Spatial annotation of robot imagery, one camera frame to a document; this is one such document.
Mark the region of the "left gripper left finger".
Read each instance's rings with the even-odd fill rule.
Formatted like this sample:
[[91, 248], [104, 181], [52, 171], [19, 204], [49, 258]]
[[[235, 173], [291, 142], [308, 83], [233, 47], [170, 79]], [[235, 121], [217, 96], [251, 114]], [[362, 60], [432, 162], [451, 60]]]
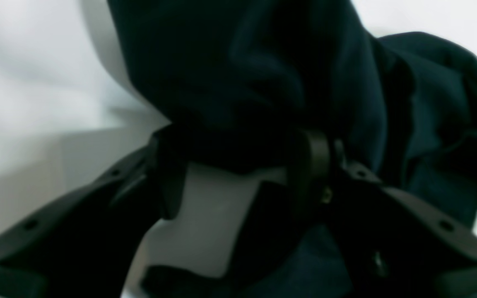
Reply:
[[0, 297], [119, 298], [145, 233], [178, 215], [187, 159], [176, 125], [93, 183], [0, 234]]

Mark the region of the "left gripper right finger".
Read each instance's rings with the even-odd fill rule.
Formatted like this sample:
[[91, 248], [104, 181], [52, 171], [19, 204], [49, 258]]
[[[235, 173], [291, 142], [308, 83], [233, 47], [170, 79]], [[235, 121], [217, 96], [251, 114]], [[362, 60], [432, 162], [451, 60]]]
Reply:
[[477, 236], [383, 183], [317, 130], [288, 138], [294, 221], [324, 223], [352, 280], [349, 298], [477, 298]]

